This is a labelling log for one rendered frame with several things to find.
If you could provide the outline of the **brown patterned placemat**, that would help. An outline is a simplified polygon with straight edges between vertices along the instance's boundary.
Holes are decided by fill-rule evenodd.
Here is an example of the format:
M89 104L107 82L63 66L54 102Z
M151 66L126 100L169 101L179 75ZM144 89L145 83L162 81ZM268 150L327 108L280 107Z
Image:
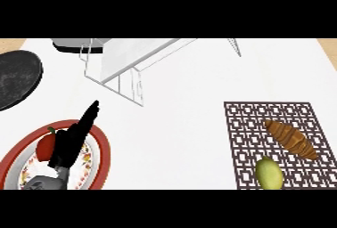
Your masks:
M337 158L308 102L227 102L224 104L235 182L240 190L258 190L256 163L269 157L283 170L286 190L337 190ZM264 122L296 127L312 142L318 158L303 159L283 148Z

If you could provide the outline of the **red rimmed floral plate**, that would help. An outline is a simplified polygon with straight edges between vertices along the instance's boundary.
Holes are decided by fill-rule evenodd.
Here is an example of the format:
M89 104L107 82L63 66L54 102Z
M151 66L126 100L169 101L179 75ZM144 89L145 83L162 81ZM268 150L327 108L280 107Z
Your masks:
M48 135L48 127L55 130L68 129L77 123L76 119L57 121L33 131L14 146L0 161L0 189L18 190L21 171L30 162L30 157L36 152L40 139ZM92 151L91 171L85 179L76 176L79 173L79 163L71 167L70 181L82 183L80 190L99 190L104 186L111 166L111 146L107 136L99 127L92 126L86 138L86 144Z

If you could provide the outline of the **yellow-green mango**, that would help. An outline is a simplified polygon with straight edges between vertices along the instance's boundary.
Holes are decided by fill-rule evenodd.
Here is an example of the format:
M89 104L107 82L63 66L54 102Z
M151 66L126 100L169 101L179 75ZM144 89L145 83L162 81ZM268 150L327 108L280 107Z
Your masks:
M283 188L283 170L278 163L264 157L256 165L256 177L264 190L280 190Z

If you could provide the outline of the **grey and black appliance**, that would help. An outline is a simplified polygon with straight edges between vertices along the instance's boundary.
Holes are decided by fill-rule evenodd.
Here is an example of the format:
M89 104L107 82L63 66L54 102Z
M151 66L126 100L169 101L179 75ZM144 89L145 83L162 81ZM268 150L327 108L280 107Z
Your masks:
M63 53L102 53L110 38L54 38L55 49Z

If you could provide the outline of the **brown croissant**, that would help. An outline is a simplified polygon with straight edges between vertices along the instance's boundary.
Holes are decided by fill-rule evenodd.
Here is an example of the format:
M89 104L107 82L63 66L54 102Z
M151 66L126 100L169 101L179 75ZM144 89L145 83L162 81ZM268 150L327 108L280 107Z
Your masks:
M293 154L305 159L317 159L317 150L298 128L269 119L265 121L265 127L277 142Z

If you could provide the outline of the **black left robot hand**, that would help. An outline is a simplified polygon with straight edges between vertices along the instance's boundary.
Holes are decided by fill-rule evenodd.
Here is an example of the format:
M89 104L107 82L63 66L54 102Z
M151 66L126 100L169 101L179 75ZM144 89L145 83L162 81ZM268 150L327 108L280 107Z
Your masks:
M92 129L94 121L99 113L99 102L89 106L82 119L68 130L58 130L55 135L55 149L49 160L49 167L71 168L82 150L82 146Z

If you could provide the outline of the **dark round pan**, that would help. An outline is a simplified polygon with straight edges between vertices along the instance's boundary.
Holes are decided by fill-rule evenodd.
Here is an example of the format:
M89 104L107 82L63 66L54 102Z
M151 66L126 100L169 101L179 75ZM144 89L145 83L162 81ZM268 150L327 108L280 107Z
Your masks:
M43 79L43 62L36 53L17 50L0 54L0 111L18 105Z

